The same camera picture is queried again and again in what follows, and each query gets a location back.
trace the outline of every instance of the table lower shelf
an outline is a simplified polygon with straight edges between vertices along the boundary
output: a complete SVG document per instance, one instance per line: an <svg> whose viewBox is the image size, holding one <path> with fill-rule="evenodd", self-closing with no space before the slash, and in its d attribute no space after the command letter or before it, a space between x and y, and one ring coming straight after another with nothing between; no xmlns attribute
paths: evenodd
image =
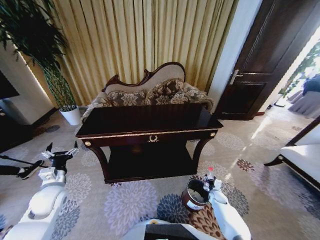
<svg viewBox="0 0 320 240"><path fill-rule="evenodd" d="M110 177L105 179L106 184L197 173L198 166L192 161L185 141L111 146L110 149Z"/></svg>

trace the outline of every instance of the floor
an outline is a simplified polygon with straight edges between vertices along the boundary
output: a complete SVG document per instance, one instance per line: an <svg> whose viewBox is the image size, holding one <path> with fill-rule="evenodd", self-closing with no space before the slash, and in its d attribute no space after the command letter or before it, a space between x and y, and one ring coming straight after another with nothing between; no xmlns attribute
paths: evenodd
<svg viewBox="0 0 320 240"><path fill-rule="evenodd" d="M320 239L319 194L286 165L263 165L311 121L276 106L250 121L223 120L224 127L202 151L196 176L112 185L104 184L97 158L82 144L78 155L67 163L69 201L59 214L52 239L116 240L150 218L190 223L224 239L209 206L191 214L181 204L188 180L202 178L208 167L223 181L224 193L243 216L253 239ZM56 112L37 129L38 136L4 154L35 162L43 159L40 152L51 142L54 151L71 149L78 129ZM187 143L190 153L196 144ZM110 154L108 147L104 151ZM2 159L0 163L14 164ZM27 180L0 176L0 228L19 221L40 185L37 174Z"/></svg>

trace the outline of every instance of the console table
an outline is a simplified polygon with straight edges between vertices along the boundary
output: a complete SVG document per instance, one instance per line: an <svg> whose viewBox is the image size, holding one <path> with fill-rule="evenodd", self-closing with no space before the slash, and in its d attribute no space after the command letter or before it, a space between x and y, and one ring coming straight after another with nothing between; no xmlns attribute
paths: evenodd
<svg viewBox="0 0 320 240"><path fill-rule="evenodd" d="M198 103L99 107L76 137L98 157L107 184L194 175L203 147L222 127ZM186 143L197 139L191 158Z"/></svg>

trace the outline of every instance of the table drawer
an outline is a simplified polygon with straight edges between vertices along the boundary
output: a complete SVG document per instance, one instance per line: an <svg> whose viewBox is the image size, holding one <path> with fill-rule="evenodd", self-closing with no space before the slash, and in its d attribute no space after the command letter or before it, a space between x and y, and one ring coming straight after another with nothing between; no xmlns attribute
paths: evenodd
<svg viewBox="0 0 320 240"><path fill-rule="evenodd" d="M217 129L199 129L170 132L133 133L115 136L82 137L87 147L121 146L133 144L159 143L177 140L214 138Z"/></svg>

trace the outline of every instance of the white wall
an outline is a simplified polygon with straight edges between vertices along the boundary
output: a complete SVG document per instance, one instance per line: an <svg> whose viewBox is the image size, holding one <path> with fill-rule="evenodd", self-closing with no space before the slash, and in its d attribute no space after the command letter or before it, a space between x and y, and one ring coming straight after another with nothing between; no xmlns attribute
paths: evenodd
<svg viewBox="0 0 320 240"><path fill-rule="evenodd" d="M261 2L262 0L239 0L238 2L219 63L213 76L212 84L208 92L208 96L214 100L212 111L216 109L219 99L226 88L238 56L258 13Z"/></svg>
<svg viewBox="0 0 320 240"><path fill-rule="evenodd" d="M33 124L54 106L21 55L16 61L14 49L9 42L6 50L0 46L0 70L20 95L0 101L0 106L20 124Z"/></svg>
<svg viewBox="0 0 320 240"><path fill-rule="evenodd" d="M308 132L304 137L295 143L295 145L320 144L320 125Z"/></svg>

